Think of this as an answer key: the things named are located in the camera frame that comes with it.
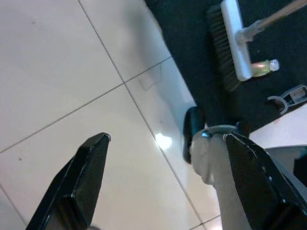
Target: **tile grout line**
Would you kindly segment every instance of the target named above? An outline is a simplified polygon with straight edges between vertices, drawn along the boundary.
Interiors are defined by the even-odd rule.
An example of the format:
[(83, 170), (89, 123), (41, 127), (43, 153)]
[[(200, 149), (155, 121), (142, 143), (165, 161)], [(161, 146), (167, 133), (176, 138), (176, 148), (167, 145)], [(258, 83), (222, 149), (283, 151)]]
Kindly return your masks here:
[[(146, 124), (147, 128), (149, 129), (149, 131), (150, 131), (150, 133), (152, 134), (153, 139), (154, 139), (154, 141), (155, 141), (153, 131), (151, 130), (151, 128), (150, 128), (150, 126), (149, 126), (149, 124), (147, 123), (147, 121), (146, 121), (146, 119), (145, 119), (144, 115), (142, 114), (142, 112), (141, 112), (140, 108), (139, 108), (139, 107), (138, 107), (138, 105), (136, 104), (136, 101), (135, 101), (135, 100), (134, 100), (134, 98), (132, 97), (132, 94), (131, 94), (131, 92), (130, 92), (129, 88), (127, 87), (127, 85), (126, 85), (126, 82), (123, 80), (123, 77), (122, 77), (122, 75), (120, 74), (120, 72), (119, 72), (119, 70), (118, 70), (118, 68), (117, 68), (117, 66), (116, 66), (116, 64), (115, 64), (115, 62), (113, 61), (113, 59), (111, 58), (110, 53), (108, 52), (107, 48), (105, 47), (105, 45), (104, 45), (104, 43), (103, 43), (103, 41), (102, 41), (102, 38), (99, 36), (99, 34), (98, 34), (97, 30), (95, 29), (95, 27), (94, 27), (94, 25), (93, 25), (92, 21), (90, 20), (90, 18), (89, 18), (89, 16), (88, 16), (88, 14), (87, 14), (87, 12), (86, 12), (86, 10), (84, 9), (83, 5), (82, 5), (82, 4), (81, 4), (81, 2), (80, 2), (80, 0), (78, 0), (78, 3), (80, 4), (80, 7), (82, 8), (82, 10), (83, 10), (83, 12), (84, 12), (85, 16), (87, 17), (87, 19), (88, 19), (88, 21), (89, 21), (90, 25), (92, 26), (92, 28), (93, 28), (94, 32), (96, 33), (96, 35), (97, 35), (97, 37), (98, 37), (98, 39), (99, 39), (99, 41), (100, 41), (101, 45), (103, 46), (103, 48), (105, 49), (105, 51), (106, 51), (107, 55), (109, 56), (109, 58), (110, 58), (110, 60), (111, 60), (111, 62), (112, 62), (112, 64), (113, 64), (113, 66), (114, 66), (115, 70), (117, 71), (117, 73), (118, 73), (119, 77), (120, 77), (120, 78), (122, 79), (122, 81), (124, 82), (124, 83), (123, 83), (123, 84), (124, 84), (124, 86), (126, 87), (126, 89), (127, 89), (128, 93), (129, 93), (129, 95), (130, 95), (131, 99), (133, 100), (133, 102), (134, 102), (134, 104), (135, 104), (135, 106), (136, 106), (137, 110), (139, 111), (139, 113), (140, 113), (140, 115), (141, 115), (141, 117), (142, 117), (143, 121), (145, 122), (145, 124)], [(183, 184), (181, 183), (181, 181), (179, 180), (179, 178), (178, 178), (177, 174), (175, 173), (174, 168), (171, 166), (171, 164), (170, 164), (170, 162), (169, 162), (169, 160), (168, 160), (168, 158), (167, 158), (166, 154), (164, 153), (164, 151), (163, 151), (163, 150), (162, 150), (162, 149), (161, 149), (159, 146), (158, 146), (158, 148), (160, 149), (160, 151), (161, 151), (162, 155), (164, 156), (164, 159), (166, 160), (166, 162), (167, 162), (168, 166), (170, 167), (170, 169), (171, 169), (171, 171), (172, 171), (173, 175), (175, 176), (175, 178), (176, 178), (176, 180), (177, 180), (177, 182), (178, 182), (179, 186), (181, 187), (181, 190), (183, 191), (183, 193), (185, 194), (185, 196), (186, 196), (187, 200), (189, 201), (189, 203), (190, 203), (190, 205), (191, 205), (191, 207), (192, 207), (193, 211), (195, 212), (195, 214), (196, 214), (197, 218), (199, 219), (199, 221), (200, 221), (200, 222), (203, 222), (203, 221), (202, 221), (202, 219), (201, 219), (201, 217), (200, 217), (200, 215), (199, 215), (199, 213), (198, 213), (198, 211), (196, 210), (196, 208), (195, 208), (194, 204), (192, 203), (191, 198), (189, 197), (189, 195), (188, 195), (188, 194), (187, 194), (187, 192), (185, 191), (185, 189), (184, 189), (184, 187), (183, 187)]]
[(189, 229), (189, 230), (194, 230), (194, 229), (196, 229), (196, 228), (198, 228), (198, 227), (200, 227), (200, 226), (202, 226), (203, 225), (203, 223), (200, 223), (199, 225), (196, 225), (195, 227), (193, 227), (193, 228), (191, 228), (191, 229)]
[(18, 145), (19, 143), (23, 142), (24, 140), (29, 139), (30, 137), (32, 137), (32, 136), (34, 136), (35, 134), (37, 134), (37, 133), (43, 131), (44, 129), (46, 129), (46, 128), (52, 126), (53, 124), (57, 123), (58, 121), (60, 121), (60, 120), (62, 120), (62, 119), (64, 119), (64, 118), (66, 118), (67, 116), (69, 116), (69, 115), (73, 114), (74, 112), (76, 112), (76, 111), (82, 109), (83, 107), (85, 107), (85, 106), (87, 106), (88, 104), (90, 104), (90, 103), (96, 101), (97, 99), (103, 97), (104, 95), (108, 94), (109, 92), (111, 92), (111, 91), (117, 89), (118, 87), (120, 87), (120, 86), (122, 86), (122, 85), (124, 85), (124, 83), (121, 83), (121, 84), (119, 84), (118, 86), (113, 87), (112, 89), (108, 90), (107, 92), (105, 92), (105, 93), (99, 95), (98, 97), (95, 97), (94, 99), (92, 99), (92, 100), (88, 101), (87, 103), (81, 105), (80, 107), (78, 107), (78, 108), (72, 110), (71, 112), (65, 114), (64, 116), (58, 118), (57, 120), (51, 122), (50, 124), (48, 124), (48, 125), (46, 125), (46, 126), (44, 126), (43, 128), (41, 128), (41, 129), (35, 131), (34, 133), (32, 133), (32, 134), (26, 136), (25, 138), (23, 138), (23, 139), (21, 139), (21, 140), (15, 142), (14, 144), (10, 145), (9, 147), (5, 148), (4, 150), (1, 150), (1, 151), (0, 151), (0, 154), (3, 153), (3, 152), (5, 152), (5, 151), (7, 151), (7, 150), (9, 150), (10, 148), (13, 148), (14, 146)]
[(125, 83), (128, 83), (129, 81), (131, 81), (131, 80), (133, 80), (133, 79), (135, 79), (135, 78), (137, 78), (137, 77), (141, 76), (143, 73), (145, 73), (145, 72), (147, 72), (147, 71), (149, 71), (149, 70), (153, 69), (154, 67), (157, 67), (158, 65), (160, 65), (160, 64), (162, 64), (163, 62), (165, 62), (165, 61), (169, 60), (170, 58), (172, 58), (172, 56), (169, 56), (169, 57), (167, 57), (167, 58), (163, 59), (162, 61), (160, 61), (160, 62), (158, 62), (157, 64), (155, 64), (155, 65), (151, 66), (150, 68), (148, 68), (148, 69), (146, 69), (146, 70), (142, 71), (141, 73), (137, 74), (136, 76), (134, 76), (134, 77), (132, 77), (132, 78), (130, 78), (130, 79), (128, 79), (128, 80), (126, 80), (126, 81), (125, 81)]
[(221, 216), (221, 214), (220, 215), (217, 215), (216, 217), (213, 217), (213, 218), (211, 218), (211, 219), (209, 219), (209, 220), (207, 220), (207, 221), (205, 221), (205, 222), (203, 222), (203, 223), (201, 223), (201, 224), (206, 224), (206, 223), (208, 223), (208, 222), (210, 222), (210, 221), (212, 221), (212, 220), (214, 220), (214, 219), (216, 219), (216, 218), (218, 218), (218, 217), (220, 217)]
[(10, 197), (8, 196), (8, 194), (6, 193), (6, 191), (4, 190), (4, 188), (2, 187), (1, 184), (0, 184), (0, 189), (3, 191), (4, 195), (9, 200), (10, 204), (13, 206), (13, 209), (16, 211), (19, 218), (22, 220), (24, 225), (27, 227), (27, 223), (26, 223), (25, 219), (22, 217), (21, 213), (18, 211), (17, 207), (14, 205), (14, 203), (12, 202), (12, 200), (10, 199)]

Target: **floor tile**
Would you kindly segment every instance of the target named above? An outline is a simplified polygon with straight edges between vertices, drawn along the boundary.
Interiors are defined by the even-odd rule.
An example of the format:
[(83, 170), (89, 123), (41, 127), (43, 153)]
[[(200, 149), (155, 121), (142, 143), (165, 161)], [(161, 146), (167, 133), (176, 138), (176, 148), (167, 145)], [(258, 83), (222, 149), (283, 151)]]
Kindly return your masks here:
[(170, 54), (143, 0), (80, 0), (126, 81)]
[(191, 230), (204, 230), (204, 227), (203, 227), (203, 226), (198, 226), (198, 227), (193, 228), (193, 229), (191, 229)]
[(222, 219), (217, 217), (205, 224), (206, 230), (223, 230)]
[(112, 141), (94, 225), (187, 230), (200, 223), (124, 86), (0, 154), (0, 183), (25, 220), (55, 174), (99, 132)]
[(25, 224), (0, 188), (0, 229), (24, 230)]
[(77, 1), (0, 2), (0, 151), (122, 81)]
[(250, 138), (263, 148), (307, 144), (307, 104), (253, 132)]
[(173, 59), (129, 81), (127, 86), (202, 221), (219, 215), (214, 188), (205, 185), (182, 158), (184, 115), (195, 103)]

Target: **broom handle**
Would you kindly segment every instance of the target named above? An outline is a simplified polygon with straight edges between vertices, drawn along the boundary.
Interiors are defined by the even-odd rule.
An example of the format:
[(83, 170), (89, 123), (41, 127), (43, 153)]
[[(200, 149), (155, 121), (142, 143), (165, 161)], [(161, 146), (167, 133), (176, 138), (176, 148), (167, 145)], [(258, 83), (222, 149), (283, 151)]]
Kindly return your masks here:
[(282, 19), (285, 16), (294, 13), (295, 11), (303, 8), (306, 5), (307, 0), (295, 0), (291, 2), (287, 6), (283, 7), (281, 10), (272, 14), (271, 16), (262, 20), (258, 20), (249, 27), (243, 28), (242, 30), (238, 31), (236, 34), (237, 42), (243, 45), (246, 42), (253, 41), (254, 36), (262, 32), (266, 27), (272, 25), (273, 23)]
[(289, 5), (283, 7), (281, 10), (277, 11), (276, 13), (272, 14), (271, 16), (262, 19), (258, 23), (258, 29), (263, 30), (269, 25), (273, 24), (274, 22), (278, 21), (279, 19), (282, 19), (285, 16), (288, 16), (291, 13), (294, 13), (295, 11), (303, 8), (307, 5), (307, 0), (296, 0), (294, 2), (291, 2)]

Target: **gray plastic clip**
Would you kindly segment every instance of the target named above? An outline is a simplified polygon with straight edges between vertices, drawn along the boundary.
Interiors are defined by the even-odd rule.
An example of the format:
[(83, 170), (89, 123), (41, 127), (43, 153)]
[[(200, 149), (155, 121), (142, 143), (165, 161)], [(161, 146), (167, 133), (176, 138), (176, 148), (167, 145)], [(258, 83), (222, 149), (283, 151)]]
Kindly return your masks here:
[(279, 107), (281, 115), (284, 115), (289, 107), (301, 104), (307, 101), (307, 86), (298, 85), (287, 90), (281, 96), (271, 96), (268, 100), (273, 100)]

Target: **black carpet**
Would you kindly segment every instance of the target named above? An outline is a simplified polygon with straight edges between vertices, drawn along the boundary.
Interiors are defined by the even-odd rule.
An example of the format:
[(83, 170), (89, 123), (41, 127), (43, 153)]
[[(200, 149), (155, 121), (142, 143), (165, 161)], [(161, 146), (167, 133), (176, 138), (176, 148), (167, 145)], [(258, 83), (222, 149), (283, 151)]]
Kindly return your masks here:
[[(249, 44), (252, 62), (278, 59), (281, 69), (225, 92), (218, 80), (206, 12), (221, 0), (145, 0), (159, 22), (171, 52), (208, 125), (245, 119), (256, 130), (280, 117), (267, 97), (307, 84), (307, 8), (268, 28)], [(281, 9), (290, 0), (239, 0), (244, 25)]]

